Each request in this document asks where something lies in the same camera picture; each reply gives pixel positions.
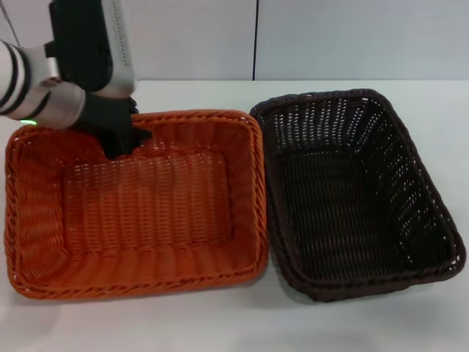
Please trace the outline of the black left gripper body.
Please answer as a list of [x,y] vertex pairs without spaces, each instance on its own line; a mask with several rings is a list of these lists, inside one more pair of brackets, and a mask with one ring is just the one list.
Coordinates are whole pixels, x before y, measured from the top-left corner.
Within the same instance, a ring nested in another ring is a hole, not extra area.
[[87,92],[84,107],[70,129],[97,137],[105,147],[137,147],[138,134],[131,119],[138,112],[136,107],[132,97],[104,98]]

